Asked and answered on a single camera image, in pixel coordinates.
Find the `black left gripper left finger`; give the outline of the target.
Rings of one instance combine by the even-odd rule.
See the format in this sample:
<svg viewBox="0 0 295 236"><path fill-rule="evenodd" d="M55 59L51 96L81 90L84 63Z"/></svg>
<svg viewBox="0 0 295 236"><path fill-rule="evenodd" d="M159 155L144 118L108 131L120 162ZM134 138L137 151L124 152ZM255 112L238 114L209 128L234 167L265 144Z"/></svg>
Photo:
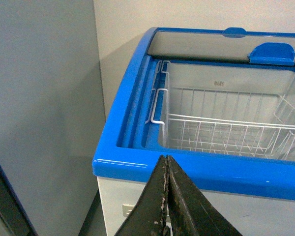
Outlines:
<svg viewBox="0 0 295 236"><path fill-rule="evenodd" d="M117 230L117 236L169 236L167 204L168 159L161 155L136 205Z"/></svg>

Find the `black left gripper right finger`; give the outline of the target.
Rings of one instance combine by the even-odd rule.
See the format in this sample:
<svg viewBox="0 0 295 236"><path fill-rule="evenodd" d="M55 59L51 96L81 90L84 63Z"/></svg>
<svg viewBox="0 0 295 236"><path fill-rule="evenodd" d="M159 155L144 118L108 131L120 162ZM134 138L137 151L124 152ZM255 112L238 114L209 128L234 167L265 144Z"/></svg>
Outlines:
<svg viewBox="0 0 295 236"><path fill-rule="evenodd" d="M240 236L241 233L209 202L168 156L168 208L174 236Z"/></svg>

